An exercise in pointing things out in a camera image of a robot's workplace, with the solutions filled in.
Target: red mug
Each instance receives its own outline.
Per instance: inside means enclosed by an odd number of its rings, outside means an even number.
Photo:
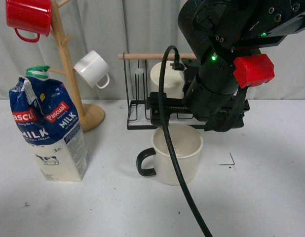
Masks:
[[[6,23],[13,27],[17,36],[30,43],[39,40],[40,35],[48,36],[51,25],[50,0],[6,0]],[[23,37],[18,32],[25,30],[37,34],[35,39]]]

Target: black mug handle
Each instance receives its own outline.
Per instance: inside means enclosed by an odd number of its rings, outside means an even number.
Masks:
[[[136,166],[137,166],[138,173],[140,175],[143,175],[143,176],[156,175],[156,171],[154,168],[142,169],[143,160],[146,159],[147,157],[153,156],[155,154],[156,154],[156,152],[155,152],[154,148],[148,148],[139,153],[139,155],[137,156],[137,159],[136,159]]]

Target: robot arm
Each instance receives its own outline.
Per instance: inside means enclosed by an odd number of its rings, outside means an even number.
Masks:
[[[193,114],[205,130],[225,132],[243,126],[247,88],[274,77],[259,48],[305,29],[305,0],[188,0],[178,24],[197,59],[182,60],[185,96],[166,98],[166,115]],[[148,99],[154,125],[160,125],[157,98],[152,92]]]

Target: milk carton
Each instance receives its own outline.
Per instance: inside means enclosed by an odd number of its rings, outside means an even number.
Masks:
[[[89,152],[64,85],[54,79],[20,77],[9,97],[16,125],[46,180],[80,181]]]

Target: white fabric backdrop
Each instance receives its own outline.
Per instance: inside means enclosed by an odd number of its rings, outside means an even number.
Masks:
[[[176,45],[181,53],[191,52],[177,18],[186,0],[71,0],[60,8],[75,64],[91,50],[97,51],[110,66],[111,83],[105,89],[90,88],[76,76],[82,99],[125,99],[123,61],[117,55],[129,53],[163,53]],[[0,1],[0,99],[19,75],[38,64],[61,69],[54,38],[42,36],[38,43],[20,40],[6,25],[5,1]],[[250,88],[249,99],[305,99],[305,31],[288,36],[278,47],[262,49],[275,64],[276,78],[268,84]],[[156,62],[149,62],[149,69]],[[133,69],[137,62],[131,62]],[[67,84],[64,76],[50,77]],[[129,85],[134,84],[129,78]]]

